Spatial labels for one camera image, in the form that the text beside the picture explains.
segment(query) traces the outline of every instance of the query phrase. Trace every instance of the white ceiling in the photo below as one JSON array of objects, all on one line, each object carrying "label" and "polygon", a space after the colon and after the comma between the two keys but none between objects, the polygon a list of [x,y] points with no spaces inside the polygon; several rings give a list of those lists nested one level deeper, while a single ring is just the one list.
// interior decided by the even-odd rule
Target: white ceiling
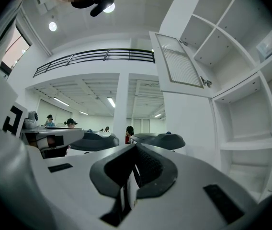
[{"label": "white ceiling", "polygon": [[[113,116],[114,108],[107,97],[116,102],[118,74],[103,77],[43,84],[34,91],[45,98],[58,98],[76,111],[90,115]],[[158,81],[130,79],[128,90],[127,118],[151,118],[165,116],[164,98]]]},{"label": "white ceiling", "polygon": [[[173,0],[115,0],[112,13],[102,12],[91,17],[92,7],[76,9],[70,3],[57,1],[57,6],[44,15],[38,13],[35,0],[24,0],[23,8],[33,28],[49,50],[68,42],[104,34],[125,34],[126,38],[137,33],[148,37],[149,30],[158,31]],[[57,23],[51,32],[48,24]]]}]

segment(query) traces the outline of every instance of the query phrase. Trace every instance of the window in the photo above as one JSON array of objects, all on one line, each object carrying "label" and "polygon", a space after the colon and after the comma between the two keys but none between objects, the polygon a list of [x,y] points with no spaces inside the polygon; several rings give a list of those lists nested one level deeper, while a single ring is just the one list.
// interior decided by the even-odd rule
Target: window
[{"label": "window", "polygon": [[2,62],[5,63],[5,65],[9,68],[13,69],[30,46],[31,45],[26,41],[26,39],[16,27]]}]

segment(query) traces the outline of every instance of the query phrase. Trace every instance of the shelf compartment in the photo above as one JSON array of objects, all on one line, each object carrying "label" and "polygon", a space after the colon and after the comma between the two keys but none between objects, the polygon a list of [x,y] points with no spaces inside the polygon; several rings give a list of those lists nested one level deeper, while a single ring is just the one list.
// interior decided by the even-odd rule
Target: shelf compartment
[{"label": "shelf compartment", "polygon": [[194,59],[211,68],[232,49],[231,42],[215,29],[196,52]]},{"label": "shelf compartment", "polygon": [[265,133],[262,135],[245,136],[234,138],[221,144],[221,150],[261,150],[272,149],[272,135]]},{"label": "shelf compartment", "polygon": [[267,170],[268,168],[265,166],[233,164],[228,176],[258,201],[263,192]]},{"label": "shelf compartment", "polygon": [[272,103],[262,81],[256,73],[213,98],[220,146],[228,142],[253,140],[256,147],[260,143],[256,140],[272,134]]},{"label": "shelf compartment", "polygon": [[217,25],[259,63],[256,46],[272,29],[272,15],[261,0],[233,0]]},{"label": "shelf compartment", "polygon": [[221,170],[246,189],[256,201],[265,190],[272,149],[221,151]]},{"label": "shelf compartment", "polygon": [[181,36],[181,40],[188,43],[189,47],[196,48],[202,45],[213,30],[213,26],[197,16],[192,16]]},{"label": "shelf compartment", "polygon": [[252,62],[246,61],[248,56],[238,48],[241,46],[215,28],[195,53],[194,59],[203,64],[201,68],[204,71],[212,72],[209,75],[213,75],[213,85],[217,84],[222,90],[254,69]]},{"label": "shelf compartment", "polygon": [[194,14],[216,24],[232,0],[199,0]]}]

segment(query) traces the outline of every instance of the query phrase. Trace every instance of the door hinge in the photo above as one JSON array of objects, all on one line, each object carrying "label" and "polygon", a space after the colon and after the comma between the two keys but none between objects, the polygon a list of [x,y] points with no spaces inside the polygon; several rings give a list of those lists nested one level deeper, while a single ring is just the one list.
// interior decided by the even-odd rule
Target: door hinge
[{"label": "door hinge", "polygon": [[201,76],[201,80],[202,80],[202,83],[203,85],[207,85],[208,88],[211,87],[211,85],[213,84],[210,80],[205,80],[202,76]]}]

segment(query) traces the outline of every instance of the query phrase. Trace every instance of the person in red shirt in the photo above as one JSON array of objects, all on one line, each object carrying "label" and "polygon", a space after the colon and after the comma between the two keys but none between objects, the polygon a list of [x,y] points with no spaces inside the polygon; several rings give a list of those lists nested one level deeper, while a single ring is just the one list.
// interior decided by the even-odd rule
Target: person in red shirt
[{"label": "person in red shirt", "polygon": [[132,135],[134,135],[134,128],[132,126],[126,127],[126,133],[125,133],[125,143],[126,144],[130,144],[129,140]]}]

